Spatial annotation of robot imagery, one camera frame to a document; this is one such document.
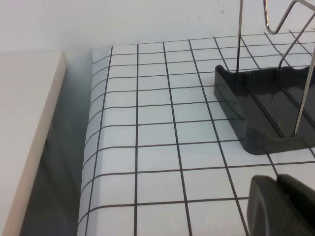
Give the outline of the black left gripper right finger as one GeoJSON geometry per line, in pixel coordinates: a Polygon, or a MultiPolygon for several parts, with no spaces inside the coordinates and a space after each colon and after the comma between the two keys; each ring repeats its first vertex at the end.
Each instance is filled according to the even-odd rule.
{"type": "Polygon", "coordinates": [[[278,175],[277,184],[302,215],[315,214],[315,191],[313,189],[287,174],[278,175]]]}

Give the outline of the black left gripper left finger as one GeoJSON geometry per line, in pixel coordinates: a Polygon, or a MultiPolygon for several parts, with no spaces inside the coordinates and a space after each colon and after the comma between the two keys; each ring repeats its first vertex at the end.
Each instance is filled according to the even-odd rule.
{"type": "Polygon", "coordinates": [[[277,179],[254,176],[247,207],[251,236],[313,236],[315,215],[302,215],[277,184],[277,179]]]}

